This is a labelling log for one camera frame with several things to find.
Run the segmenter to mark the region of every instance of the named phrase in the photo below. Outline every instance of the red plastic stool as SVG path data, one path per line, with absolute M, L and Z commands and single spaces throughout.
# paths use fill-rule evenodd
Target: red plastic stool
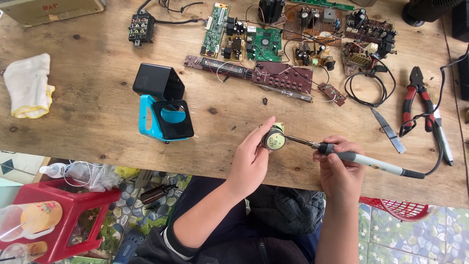
M 360 197 L 359 201 L 374 208 L 386 211 L 393 217 L 406 222 L 420 221 L 431 213 L 428 210 L 428 204 L 398 202 L 368 197 Z
M 54 230 L 47 235 L 32 240 L 20 238 L 11 242 L 0 241 L 0 248 L 5 249 L 13 243 L 27 244 L 45 241 L 47 243 L 47 252 L 35 260 L 35 262 L 41 264 L 57 262 L 85 251 L 99 248 L 102 239 L 96 240 L 96 238 L 101 229 L 101 225 L 103 224 L 104 217 L 109 209 L 109 205 L 112 202 L 117 201 L 121 196 L 121 191 L 114 188 L 111 191 L 105 191 L 102 193 L 88 192 L 83 194 L 73 194 L 58 189 L 59 187 L 66 185 L 67 183 L 64 179 L 58 179 L 21 186 L 13 204 L 57 201 L 62 206 L 62 219 L 55 226 Z M 100 210 L 88 239 L 69 247 L 68 240 L 72 235 L 73 229 L 75 228 L 81 213 L 94 208 L 100 208 Z

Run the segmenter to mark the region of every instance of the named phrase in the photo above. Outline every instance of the cardboard box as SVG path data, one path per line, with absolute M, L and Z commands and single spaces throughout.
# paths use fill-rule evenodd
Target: cardboard box
M 106 0 L 0 0 L 0 10 L 23 26 L 98 13 Z

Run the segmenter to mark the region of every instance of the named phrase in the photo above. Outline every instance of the green circuit board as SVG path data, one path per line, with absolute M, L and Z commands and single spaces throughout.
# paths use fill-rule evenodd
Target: green circuit board
M 207 33 L 200 49 L 201 55 L 215 58 L 218 56 L 223 30 L 225 29 L 225 19 L 228 17 L 229 11 L 229 5 L 215 3 L 212 16 L 208 17 L 207 26 L 205 27 Z
M 264 62 L 281 62 L 283 56 L 282 35 L 280 29 L 256 28 L 256 34 L 249 34 L 252 37 L 252 52 L 247 50 L 247 60 Z
M 291 1 L 297 2 L 297 3 L 305 3 L 305 4 L 315 5 L 315 6 L 327 7 L 327 8 L 337 8 L 337 9 L 349 10 L 349 11 L 355 10 L 354 6 L 337 4 L 335 2 L 331 3 L 326 0 L 291 0 Z

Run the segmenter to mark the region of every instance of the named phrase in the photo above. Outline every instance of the hand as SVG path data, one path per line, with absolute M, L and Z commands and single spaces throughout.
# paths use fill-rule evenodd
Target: hand
M 354 151 L 364 155 L 362 147 L 355 142 L 349 142 L 344 136 L 335 135 L 324 139 L 325 143 L 337 144 L 336 152 Z M 317 150 L 313 153 L 313 161 L 319 162 L 321 168 L 321 186 L 327 197 L 341 209 L 356 207 L 360 198 L 365 166 L 339 159 L 332 153 L 324 156 Z
M 225 184 L 240 200 L 253 193 L 265 178 L 270 151 L 261 144 L 261 139 L 273 123 L 274 116 L 251 132 L 236 149 Z

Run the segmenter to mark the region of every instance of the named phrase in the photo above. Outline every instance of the red and black pliers handle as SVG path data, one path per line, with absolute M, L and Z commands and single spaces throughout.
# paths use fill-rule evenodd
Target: red and black pliers handle
M 431 102 L 430 96 L 428 95 L 427 89 L 422 87 L 418 87 L 418 85 L 413 85 L 410 84 L 407 86 L 407 96 L 406 99 L 404 100 L 404 107 L 403 107 L 403 120 L 404 123 L 407 121 L 410 121 L 412 119 L 412 116 L 410 115 L 410 109 L 412 108 L 412 102 L 414 101 L 415 94 L 418 93 L 422 100 L 424 101 L 424 106 L 425 106 L 425 113 L 429 114 L 433 111 L 433 103 Z M 429 118 L 432 121 L 435 121 L 433 114 L 429 116 Z M 411 131 L 417 123 L 414 121 L 414 124 L 411 122 L 407 123 L 404 127 L 405 134 Z M 429 120 L 425 120 L 425 131 L 431 132 L 431 122 Z

